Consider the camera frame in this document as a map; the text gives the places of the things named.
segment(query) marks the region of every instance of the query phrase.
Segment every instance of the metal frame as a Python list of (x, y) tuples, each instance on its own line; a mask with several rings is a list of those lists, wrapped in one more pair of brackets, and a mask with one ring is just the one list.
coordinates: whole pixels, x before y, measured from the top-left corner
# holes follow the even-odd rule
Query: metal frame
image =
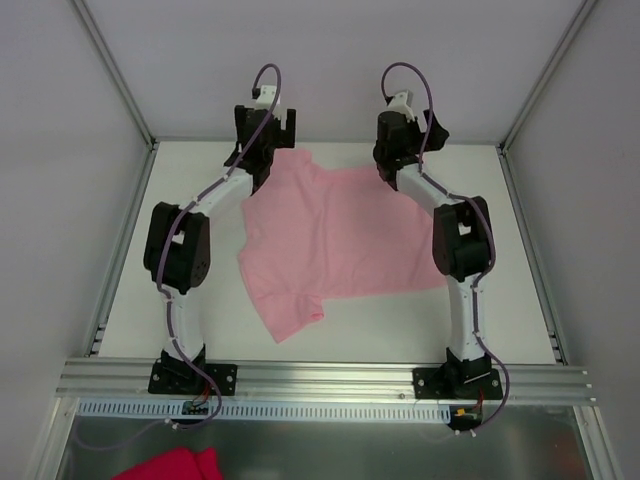
[[(87, 338), (86, 355), (100, 325), (106, 322), (122, 272), (126, 252), (133, 234), (146, 185), (151, 174), (157, 140), (154, 138), (140, 111), (100, 29), (85, 0), (68, 0), (95, 48), (107, 75), (120, 95), (128, 115), (143, 138), (148, 153), (141, 164), (136, 191), (119, 233), (118, 246), (112, 255), (109, 274), (100, 293), (94, 312), (92, 330)], [(498, 148), (503, 174), (512, 199), (525, 251), (540, 299), (545, 321), (558, 341), (563, 366), (511, 365), (512, 377), (510, 405), (573, 406), (580, 435), (594, 478), (622, 478), (612, 455), (596, 399), (593, 396), (587, 372), (570, 367), (562, 341), (562, 332), (546, 288), (539, 255), (531, 240), (525, 215), (518, 195), (518, 184), (513, 178), (508, 148), (521, 130), (545, 86), (564, 58), (571, 43), (593, 11), (598, 0), (583, 0), (567, 26), (542, 73), (536, 80), (514, 125)], [(172, 138), (173, 140), (200, 140)], [(97, 357), (69, 359), (62, 373), (56, 398), (44, 435), (46, 441), (35, 468), (35, 478), (54, 478), (64, 455), (64, 446), (71, 431), (79, 402), (83, 398), (151, 398), (147, 393), (152, 360), (104, 359)], [(279, 402), (349, 402), (359, 404), (415, 404), (411, 384), (411, 364), (342, 364), (342, 363), (281, 363), (240, 362), (237, 399)], [(446, 405), (447, 402), (433, 404)]]
[[(297, 405), (360, 404), (363, 408), (377, 405), (404, 406), (405, 409), (417, 403), (413, 395), (412, 370), (425, 366), (314, 362), (237, 364), (238, 383), (233, 401), (238, 405), (267, 401), (279, 402), (280, 405), (287, 402)], [(139, 399), (180, 399), (147, 393), (152, 365), (153, 360), (146, 359), (69, 359), (56, 391), (56, 408), (36, 478), (53, 478), (52, 472), (58, 471), (73, 418), (83, 398), (128, 399), (132, 402)], [(510, 365), (508, 368), (512, 382), (510, 405), (575, 406), (588, 415), (596, 404), (589, 376), (579, 367)], [(460, 402), (421, 400), (420, 404), (441, 408)], [(601, 444), (597, 426), (594, 424), (595, 430), (584, 432), (596, 435), (590, 440), (590, 445), (596, 447)], [(594, 458), (602, 462), (601, 452), (596, 448), (592, 450), (598, 455)]]
[(558, 66), (562, 62), (565, 54), (571, 48), (573, 41), (576, 39), (582, 27), (585, 25), (587, 19), (590, 17), (591, 12), (593, 12), (594, 7), (598, 4), (599, 0), (582, 0), (582, 3), (578, 7), (578, 10), (573, 15), (569, 24), (565, 28), (560, 40), (556, 44), (556, 47), (553, 49), (549, 60), (545, 64), (542, 72), (536, 79), (535, 83), (529, 95), (527, 95), (527, 99), (524, 102), (524, 105), (518, 112), (515, 121), (513, 122), (513, 126), (509, 129), (509, 133), (505, 137), (502, 142), (502, 147), (505, 150), (511, 148), (515, 138), (520, 133), (522, 126), (525, 121), (531, 114), (534, 106), (538, 103), (540, 96), (544, 92), (545, 87), (549, 84), (549, 81), (553, 77), (554, 73), (558, 69)]
[(85, 0), (69, 0), (69, 4), (80, 21), (80, 24), (84, 28), (87, 34), (87, 39), (98, 54), (98, 58), (100, 59), (109, 80), (111, 80), (116, 92), (120, 95), (131, 121), (133, 121), (136, 126), (136, 129), (144, 140), (144, 143), (147, 145), (147, 148), (152, 150), (156, 141), (149, 130), (149, 126), (147, 125), (138, 104), (131, 94), (131, 90), (129, 90), (129, 86), (125, 81), (124, 76), (120, 72), (118, 64), (113, 58), (113, 54), (111, 53), (100, 28), (98, 28), (98, 24), (96, 23), (91, 10), (89, 10)]
[(504, 175), (505, 183), (507, 184), (507, 190), (509, 191), (509, 197), (511, 198), (511, 204), (513, 205), (513, 212), (516, 217), (516, 223), (520, 229), (520, 238), (524, 245), (525, 254), (529, 261), (529, 268), (531, 269), (531, 276), (533, 277), (533, 283), (536, 287), (536, 293), (538, 294), (538, 301), (542, 309), (542, 315), (547, 324), (547, 329), (550, 335), (555, 338), (557, 342), (557, 350), (560, 353), (560, 360), (563, 364), (568, 365), (569, 354), (565, 349), (564, 334), (560, 323), (558, 322), (558, 313), (553, 302), (552, 294), (547, 288), (548, 282), (544, 275), (542, 263), (540, 262), (540, 253), (535, 247), (532, 240), (529, 223), (525, 216), (524, 209), (522, 208), (522, 201), (520, 200), (520, 194), (518, 192), (518, 182), (514, 178), (514, 172), (511, 168), (511, 162), (509, 161), (509, 154), (502, 148), (496, 148), (498, 152), (498, 158), (500, 159), (500, 166), (502, 167), (502, 174)]
[(104, 284), (100, 289), (98, 296), (98, 303), (91, 316), (91, 326), (85, 337), (83, 345), (85, 345), (85, 355), (91, 355), (94, 343), (96, 341), (96, 335), (104, 326), (109, 317), (109, 311), (113, 305), (116, 289), (118, 288), (118, 282), (120, 281), (120, 275), (124, 268), (124, 262), (127, 258), (127, 251), (129, 250), (129, 244), (133, 237), (133, 231), (138, 220), (138, 213), (140, 212), (140, 206), (144, 198), (145, 191), (147, 190), (147, 184), (149, 183), (149, 177), (151, 176), (151, 170), (156, 159), (156, 153), (158, 152), (158, 144), (154, 144), (153, 148), (144, 154), (144, 158), (140, 165), (138, 173), (138, 180), (136, 181), (135, 189), (131, 194), (129, 206), (125, 212), (124, 220), (120, 226), (120, 232), (118, 233), (118, 241), (116, 243), (115, 250), (111, 255), (109, 261), (109, 269), (105, 278)]
[(594, 480), (624, 478), (599, 408), (574, 407), (582, 444)]

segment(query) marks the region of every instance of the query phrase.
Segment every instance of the white cable organizer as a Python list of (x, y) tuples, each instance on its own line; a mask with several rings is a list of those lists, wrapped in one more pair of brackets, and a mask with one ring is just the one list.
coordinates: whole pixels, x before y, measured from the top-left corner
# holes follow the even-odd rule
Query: white cable organizer
[[(117, 417), (174, 420), (198, 420), (216, 408), (217, 400), (210, 399), (199, 414), (185, 413), (189, 400), (168, 399), (105, 399), (80, 400), (78, 416)], [(358, 404), (325, 402), (265, 402), (225, 399), (218, 420), (291, 421), (291, 422), (347, 422), (347, 423), (435, 423), (448, 424), (451, 414), (447, 405)]]

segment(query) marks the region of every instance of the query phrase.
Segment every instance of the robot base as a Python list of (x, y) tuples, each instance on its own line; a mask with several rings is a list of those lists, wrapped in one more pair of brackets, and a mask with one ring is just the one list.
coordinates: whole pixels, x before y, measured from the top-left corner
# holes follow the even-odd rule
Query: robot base
[[(209, 375), (220, 389), (222, 396), (236, 393), (238, 366), (229, 363), (207, 363), (205, 349), (193, 359), (193, 364)], [(205, 380), (185, 362), (171, 357), (164, 350), (151, 369), (147, 391), (155, 395), (200, 395), (206, 387)]]
[(502, 400), (500, 374), (491, 358), (460, 361), (447, 349), (447, 361), (438, 368), (415, 368), (413, 391), (417, 400)]

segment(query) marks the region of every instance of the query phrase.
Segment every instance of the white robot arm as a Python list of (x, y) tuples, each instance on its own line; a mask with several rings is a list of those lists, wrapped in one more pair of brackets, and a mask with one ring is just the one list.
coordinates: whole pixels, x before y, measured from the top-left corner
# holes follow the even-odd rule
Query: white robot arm
[(210, 266), (210, 230), (220, 215), (263, 185), (275, 149), (295, 146), (296, 111), (282, 111), (278, 87), (254, 88), (252, 96), (252, 107), (235, 107), (237, 142), (225, 162), (227, 173), (197, 197), (181, 205), (161, 202), (153, 210), (144, 266), (166, 303), (169, 338), (154, 364), (150, 393), (198, 394), (201, 372), (208, 369), (215, 376), (216, 369), (206, 363), (198, 298)]
[[(478, 282), (491, 262), (488, 207), (481, 197), (450, 193), (420, 168), (417, 155), (425, 133), (411, 109), (412, 97), (403, 90), (387, 99), (387, 108), (378, 116), (373, 157), (380, 177), (433, 217), (433, 258), (449, 287), (452, 328), (447, 361), (436, 371), (416, 368), (414, 392), (419, 399), (500, 399), (500, 377), (484, 347), (484, 282)], [(424, 113), (431, 118), (426, 147), (440, 150), (449, 133), (433, 112)]]

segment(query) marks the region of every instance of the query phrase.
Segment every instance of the red cloth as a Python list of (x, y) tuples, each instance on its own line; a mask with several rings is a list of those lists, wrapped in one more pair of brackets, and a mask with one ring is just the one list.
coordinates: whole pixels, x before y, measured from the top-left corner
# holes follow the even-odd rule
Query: red cloth
[(180, 447), (116, 475), (112, 480), (223, 480), (213, 448), (193, 453)]

